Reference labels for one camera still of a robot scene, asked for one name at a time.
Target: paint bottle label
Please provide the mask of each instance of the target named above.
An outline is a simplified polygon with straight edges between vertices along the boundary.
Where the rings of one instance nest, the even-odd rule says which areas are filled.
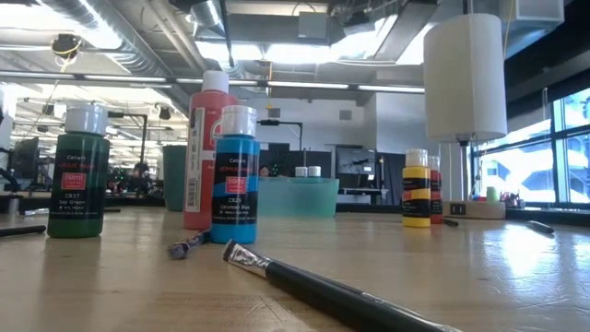
[[[428,218],[430,216],[430,188],[431,181],[428,178],[404,178],[402,206],[404,217]]]
[[[431,171],[431,220],[437,220],[443,214],[443,199],[441,198],[441,173]]]
[[[224,152],[216,156],[214,224],[255,224],[258,208],[258,156]]]
[[[108,166],[108,149],[57,149],[50,219],[102,219]]]

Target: small bottle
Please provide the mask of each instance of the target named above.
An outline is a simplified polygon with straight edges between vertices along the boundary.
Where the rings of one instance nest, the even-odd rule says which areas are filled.
[[[186,229],[204,231],[211,227],[213,167],[221,129],[221,110],[238,104],[238,100],[228,93],[229,88],[228,74],[207,70],[203,74],[201,92],[191,97],[184,181]]]
[[[443,223],[443,198],[441,197],[441,158],[428,157],[428,168],[431,170],[431,224]]]
[[[97,105],[70,109],[57,138],[47,234],[82,238],[102,232],[109,168],[109,113]]]
[[[258,158],[256,110],[226,106],[215,156],[211,241],[253,243],[258,207]]]
[[[431,226],[431,170],[428,151],[412,148],[406,151],[404,177],[403,224],[406,227]]]

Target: person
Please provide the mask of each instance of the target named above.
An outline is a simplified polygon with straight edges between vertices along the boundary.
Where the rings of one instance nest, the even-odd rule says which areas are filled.
[[[266,167],[266,165],[260,166],[260,168],[258,169],[258,176],[268,177],[269,175],[270,170],[268,170],[268,167]]]

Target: wooden table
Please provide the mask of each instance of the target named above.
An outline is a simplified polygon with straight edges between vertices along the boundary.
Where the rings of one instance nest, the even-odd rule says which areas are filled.
[[[0,217],[0,227],[44,216]],[[405,229],[398,215],[261,219],[265,255],[384,297],[464,331],[590,326],[590,231],[547,237],[516,223]],[[164,248],[191,234],[182,215],[124,207],[100,238],[0,239],[2,331],[341,331],[333,319],[221,260]]]

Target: window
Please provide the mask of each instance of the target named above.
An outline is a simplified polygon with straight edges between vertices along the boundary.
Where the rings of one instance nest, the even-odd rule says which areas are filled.
[[[563,119],[558,131],[590,124],[590,88],[553,102],[557,119]]]
[[[564,156],[569,185],[567,198],[572,203],[590,203],[590,135],[567,138],[567,147],[568,153]]]
[[[518,193],[527,202],[555,202],[553,154],[549,142],[510,148],[482,158],[482,192],[489,186]]]
[[[506,137],[474,151],[479,192],[495,186],[541,207],[590,208],[590,88],[511,119],[511,126]]]

